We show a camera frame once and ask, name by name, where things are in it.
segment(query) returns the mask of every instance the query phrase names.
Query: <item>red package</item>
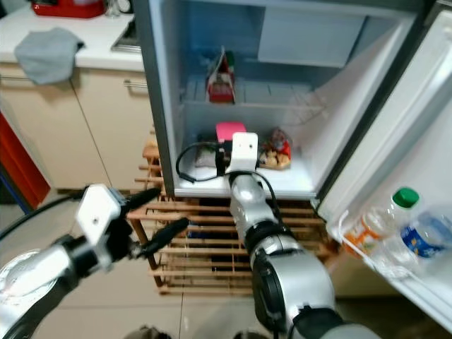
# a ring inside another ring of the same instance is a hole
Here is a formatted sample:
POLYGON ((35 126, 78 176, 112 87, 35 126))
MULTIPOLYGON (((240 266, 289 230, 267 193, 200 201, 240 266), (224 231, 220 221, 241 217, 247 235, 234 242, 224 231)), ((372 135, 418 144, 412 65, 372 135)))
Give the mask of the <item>red package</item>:
POLYGON ((206 79, 206 99, 217 103, 235 103, 232 53, 221 47, 221 55, 206 79))

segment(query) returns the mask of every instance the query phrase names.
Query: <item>sink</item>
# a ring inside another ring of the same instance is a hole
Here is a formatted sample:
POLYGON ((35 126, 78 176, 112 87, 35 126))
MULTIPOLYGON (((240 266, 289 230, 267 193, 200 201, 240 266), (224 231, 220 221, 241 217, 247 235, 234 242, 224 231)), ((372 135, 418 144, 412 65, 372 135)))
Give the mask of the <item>sink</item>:
POLYGON ((141 53, 140 43, 136 34, 135 18, 127 24, 126 29, 113 44, 112 51, 141 53))

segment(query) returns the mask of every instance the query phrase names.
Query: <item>red object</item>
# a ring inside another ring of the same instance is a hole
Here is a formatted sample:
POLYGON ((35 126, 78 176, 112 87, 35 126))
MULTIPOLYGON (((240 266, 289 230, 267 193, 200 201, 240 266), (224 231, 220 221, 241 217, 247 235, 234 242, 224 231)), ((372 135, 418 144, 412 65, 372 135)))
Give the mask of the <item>red object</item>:
POLYGON ((50 186, 0 113, 0 163, 27 203, 36 208, 50 186))
POLYGON ((214 83, 209 85, 209 100, 217 103, 231 103, 234 102, 234 93, 228 83, 214 83))
POLYGON ((236 132, 246 132, 246 127, 241 122, 220 122, 217 124, 217 139, 219 142, 232 140, 232 136, 236 132))
POLYGON ((290 152, 290 144, 289 141, 285 141, 284 142, 284 147, 282 148, 282 150, 280 151, 282 154, 286 154, 286 156, 289 157, 289 159, 292 159, 292 154, 290 152))
POLYGON ((31 8, 39 16, 64 16, 67 18, 94 18, 105 12, 103 0, 97 0, 88 5, 76 5, 73 0, 56 0, 55 4, 36 4, 32 1, 31 8))

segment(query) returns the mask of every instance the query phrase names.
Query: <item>refrigerator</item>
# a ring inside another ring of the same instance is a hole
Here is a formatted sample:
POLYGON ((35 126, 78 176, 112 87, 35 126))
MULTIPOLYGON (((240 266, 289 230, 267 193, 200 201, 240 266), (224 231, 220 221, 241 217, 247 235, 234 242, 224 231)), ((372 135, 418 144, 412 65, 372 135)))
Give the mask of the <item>refrigerator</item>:
MULTIPOLYGON (((377 196, 400 186, 452 203, 452 8, 448 1, 136 1, 168 194, 229 196, 224 178, 177 176, 180 152, 223 121, 292 139, 289 169, 257 169, 278 198, 310 200, 338 241, 377 196), (206 55, 234 52, 237 100, 203 87, 206 55)), ((182 171, 209 177, 215 169, 182 171)), ((452 332, 452 257, 388 280, 452 332)))

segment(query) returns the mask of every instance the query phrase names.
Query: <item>tiled floor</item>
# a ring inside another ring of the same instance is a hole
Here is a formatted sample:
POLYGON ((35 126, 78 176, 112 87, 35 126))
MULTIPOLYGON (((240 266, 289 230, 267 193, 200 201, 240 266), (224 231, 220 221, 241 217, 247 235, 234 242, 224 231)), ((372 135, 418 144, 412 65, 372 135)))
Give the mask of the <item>tiled floor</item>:
MULTIPOLYGON (((0 243, 0 266, 23 251, 47 246, 65 233, 79 234, 73 221, 76 207, 76 203, 65 203, 11 234, 0 243)), ((17 208, 0 206, 0 229, 20 215, 17 208)), ((121 339, 143 324, 156 326, 173 339, 230 339, 246 329, 270 338, 256 320, 251 298, 160 296, 147 269, 145 261, 123 260, 111 273, 97 273, 83 281, 42 322, 34 338, 121 339)), ((338 309, 348 320, 365 324, 382 338, 452 338, 403 298, 339 301, 338 309), (413 326, 433 326, 436 333, 434 337, 414 337, 410 332, 413 326)))

